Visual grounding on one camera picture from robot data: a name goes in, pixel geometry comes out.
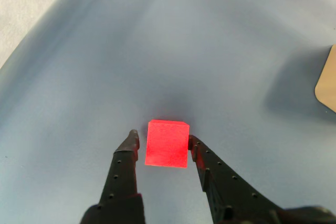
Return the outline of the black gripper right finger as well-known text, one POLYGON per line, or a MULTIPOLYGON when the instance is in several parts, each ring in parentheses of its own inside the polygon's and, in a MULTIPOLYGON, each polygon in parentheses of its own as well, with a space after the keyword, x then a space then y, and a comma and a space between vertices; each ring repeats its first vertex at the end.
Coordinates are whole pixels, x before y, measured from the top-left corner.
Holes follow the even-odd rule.
POLYGON ((188 149, 206 193, 213 223, 335 223, 335 214, 324 207, 277 206, 193 135, 189 136, 188 149))

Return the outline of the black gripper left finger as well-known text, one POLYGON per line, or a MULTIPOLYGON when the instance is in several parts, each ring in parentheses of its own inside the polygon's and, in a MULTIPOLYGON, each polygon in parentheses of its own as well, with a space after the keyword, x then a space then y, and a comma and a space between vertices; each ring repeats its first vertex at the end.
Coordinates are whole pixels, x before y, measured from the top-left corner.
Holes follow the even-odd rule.
POLYGON ((135 172, 139 148, 138 132, 131 130, 113 153, 99 202, 87 209, 81 223, 145 223, 135 172))

